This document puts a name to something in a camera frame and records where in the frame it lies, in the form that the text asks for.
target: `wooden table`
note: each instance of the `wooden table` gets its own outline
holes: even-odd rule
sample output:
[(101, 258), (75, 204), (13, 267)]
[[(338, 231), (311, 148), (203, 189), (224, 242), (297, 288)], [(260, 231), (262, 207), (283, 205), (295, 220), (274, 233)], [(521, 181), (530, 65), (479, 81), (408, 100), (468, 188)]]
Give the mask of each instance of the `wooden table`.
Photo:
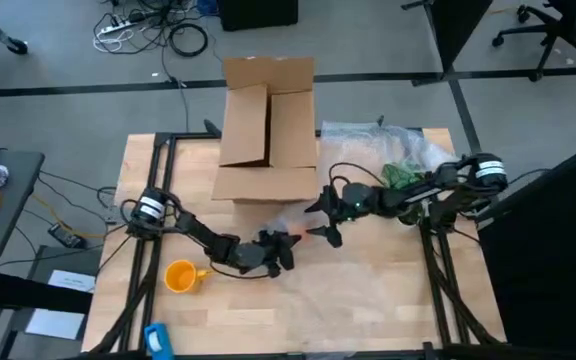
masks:
[[(447, 129), (423, 132), (430, 141), (452, 151)], [(153, 135), (128, 137), (117, 202), (137, 199), (141, 194), (152, 143)], [(159, 179), (163, 177), (163, 157)], [(180, 140), (171, 186), (183, 205), (215, 232), (251, 239), (263, 223), (279, 213), (288, 219), (292, 232), (303, 233), (312, 225), (304, 223), (303, 207), (299, 206), (284, 209), (280, 205), (210, 200), (218, 158), (218, 141)], [(340, 169), (339, 174), (365, 183), (371, 181), (352, 168)], [(476, 235), (474, 224), (465, 219), (459, 219), (456, 227)], [(419, 349), (423, 341), (440, 347), (419, 229), (368, 216), (343, 224), (341, 231), (344, 246), (340, 249), (333, 249), (324, 238), (305, 236), (294, 248), (296, 268), (276, 279), (246, 281), (215, 274), (194, 295), (169, 291), (163, 282), (165, 269), (179, 259), (207, 268), (208, 259), (184, 236), (166, 235), (153, 321), (166, 323), (177, 354), (410, 350)], [(120, 233), (109, 237), (102, 261), (125, 237)], [(494, 336), (503, 340), (480, 248), (458, 234), (449, 235), (449, 242), (465, 303)], [(147, 246), (146, 263), (150, 258)], [(83, 350), (101, 340), (123, 309), (134, 247), (134, 241), (126, 244), (99, 275)], [(447, 312), (451, 335), (457, 339), (449, 307)], [(133, 349), (142, 331), (138, 328), (140, 318), (138, 310), (132, 331)]]

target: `white paper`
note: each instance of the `white paper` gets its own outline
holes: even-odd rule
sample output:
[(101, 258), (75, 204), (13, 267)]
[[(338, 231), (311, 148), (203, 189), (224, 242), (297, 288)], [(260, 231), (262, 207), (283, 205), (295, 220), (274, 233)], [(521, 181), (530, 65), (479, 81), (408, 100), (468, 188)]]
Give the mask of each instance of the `white paper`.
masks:
[[(59, 286), (79, 291), (92, 292), (95, 287), (95, 277), (75, 274), (67, 271), (53, 270), (48, 280), (49, 285)], [(75, 340), (84, 320), (84, 314), (35, 309), (26, 332), (29, 334), (54, 336)]]

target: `orange mug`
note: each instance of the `orange mug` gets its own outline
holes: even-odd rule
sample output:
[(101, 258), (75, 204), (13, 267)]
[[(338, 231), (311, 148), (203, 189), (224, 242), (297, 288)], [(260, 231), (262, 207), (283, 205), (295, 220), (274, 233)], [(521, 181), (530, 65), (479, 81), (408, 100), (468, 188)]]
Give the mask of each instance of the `orange mug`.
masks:
[(197, 270), (188, 260), (177, 260), (166, 268), (166, 287), (176, 293), (192, 293), (199, 290), (201, 282), (210, 274), (207, 270)]

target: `blue object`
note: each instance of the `blue object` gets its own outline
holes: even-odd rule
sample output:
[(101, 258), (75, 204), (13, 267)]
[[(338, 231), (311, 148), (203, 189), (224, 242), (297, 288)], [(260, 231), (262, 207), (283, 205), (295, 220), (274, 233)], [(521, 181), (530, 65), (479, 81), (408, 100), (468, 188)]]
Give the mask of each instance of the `blue object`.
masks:
[(201, 15), (211, 16), (219, 14), (217, 0), (197, 0), (197, 10)]
[(146, 327), (144, 329), (144, 339), (153, 360), (173, 360), (175, 358), (166, 325), (154, 323)]

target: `box flap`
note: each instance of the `box flap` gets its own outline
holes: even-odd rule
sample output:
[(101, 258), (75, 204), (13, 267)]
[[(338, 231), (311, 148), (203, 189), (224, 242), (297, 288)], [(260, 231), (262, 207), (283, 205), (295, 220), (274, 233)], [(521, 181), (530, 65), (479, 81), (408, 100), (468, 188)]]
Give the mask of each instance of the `box flap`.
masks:
[(310, 200), (318, 195), (314, 168), (219, 168), (213, 200)]
[(313, 58), (248, 57), (224, 59), (224, 75), (230, 89), (267, 84), (270, 94), (312, 89)]
[(228, 90), (219, 165), (264, 160), (266, 85)]
[(317, 166), (312, 91), (273, 95), (270, 165), (276, 168)]

